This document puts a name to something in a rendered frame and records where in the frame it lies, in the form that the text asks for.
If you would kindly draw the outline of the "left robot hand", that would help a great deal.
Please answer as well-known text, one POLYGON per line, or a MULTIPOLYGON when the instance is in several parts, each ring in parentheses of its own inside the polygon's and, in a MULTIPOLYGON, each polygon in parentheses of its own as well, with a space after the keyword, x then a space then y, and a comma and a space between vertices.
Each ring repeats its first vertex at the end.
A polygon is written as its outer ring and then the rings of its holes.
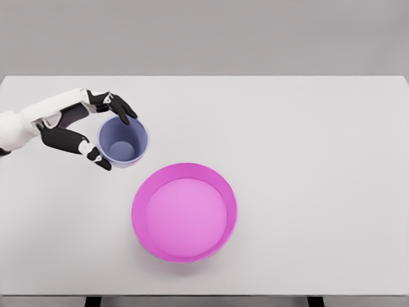
POLYGON ((86 136, 68 126, 94 113, 112 111, 125 125, 138 119, 135 111, 119 95, 77 88, 35 103, 21 111, 41 137, 42 143, 56 150, 82 155, 110 171, 111 163, 86 136))

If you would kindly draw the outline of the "lavender blue cup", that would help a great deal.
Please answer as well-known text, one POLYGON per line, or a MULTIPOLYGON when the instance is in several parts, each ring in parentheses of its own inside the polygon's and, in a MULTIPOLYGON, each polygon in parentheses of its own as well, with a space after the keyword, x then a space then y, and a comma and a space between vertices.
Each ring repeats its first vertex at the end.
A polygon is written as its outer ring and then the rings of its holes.
POLYGON ((101 124, 97 134, 97 147, 102 156, 115 168, 128 168, 145 154, 149 135, 143 123, 138 119, 128 118, 125 125, 114 116, 101 124))

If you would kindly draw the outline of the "pink round plate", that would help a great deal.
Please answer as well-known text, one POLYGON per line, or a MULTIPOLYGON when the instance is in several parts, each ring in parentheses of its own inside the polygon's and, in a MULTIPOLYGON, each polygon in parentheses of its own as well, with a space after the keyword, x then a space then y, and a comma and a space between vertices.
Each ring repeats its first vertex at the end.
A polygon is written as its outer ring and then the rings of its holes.
POLYGON ((230 239, 238 204, 228 181, 202 164, 171 164, 152 173, 132 203, 132 226, 143 248, 188 264, 218 252, 230 239))

